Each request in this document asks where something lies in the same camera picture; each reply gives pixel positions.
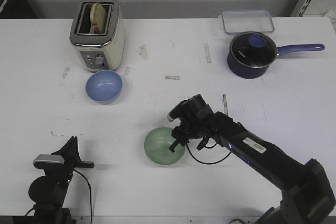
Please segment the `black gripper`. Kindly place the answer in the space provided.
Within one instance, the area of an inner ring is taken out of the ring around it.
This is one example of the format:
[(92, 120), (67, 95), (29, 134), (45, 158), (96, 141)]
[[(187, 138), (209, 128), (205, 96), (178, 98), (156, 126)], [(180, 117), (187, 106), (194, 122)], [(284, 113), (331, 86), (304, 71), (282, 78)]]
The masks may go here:
[(178, 145), (185, 147), (191, 139), (212, 138), (215, 142), (218, 141), (217, 134), (209, 122), (214, 112), (200, 94), (187, 99), (187, 102), (182, 105), (181, 112), (178, 118), (181, 123), (172, 130), (172, 136), (175, 139), (169, 147), (172, 153)]
[(76, 168), (92, 169), (95, 166), (92, 161), (82, 161), (80, 159), (76, 136), (72, 136), (60, 150), (53, 152), (52, 155), (62, 156), (65, 160), (64, 166), (60, 169), (44, 170), (47, 176), (51, 176), (57, 182), (71, 181)]

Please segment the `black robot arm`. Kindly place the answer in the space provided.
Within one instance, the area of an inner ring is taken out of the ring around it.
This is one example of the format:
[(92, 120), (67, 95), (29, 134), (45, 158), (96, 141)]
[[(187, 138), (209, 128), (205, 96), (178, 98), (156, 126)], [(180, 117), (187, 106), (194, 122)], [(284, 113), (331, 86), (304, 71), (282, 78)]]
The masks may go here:
[(79, 155), (78, 138), (72, 136), (58, 151), (39, 154), (34, 160), (36, 169), (45, 172), (35, 179), (28, 190), (30, 199), (35, 203), (31, 216), (32, 223), (76, 223), (70, 209), (64, 208), (66, 194), (78, 168), (94, 168), (94, 162), (82, 161)]
[(281, 190), (280, 206), (270, 208), (257, 223), (322, 223), (334, 209), (334, 193), (317, 160), (300, 164), (226, 114), (214, 113), (201, 95), (180, 102), (167, 117), (169, 121), (181, 121), (172, 131), (172, 152), (197, 138), (202, 139), (197, 147), (200, 150), (212, 138)]

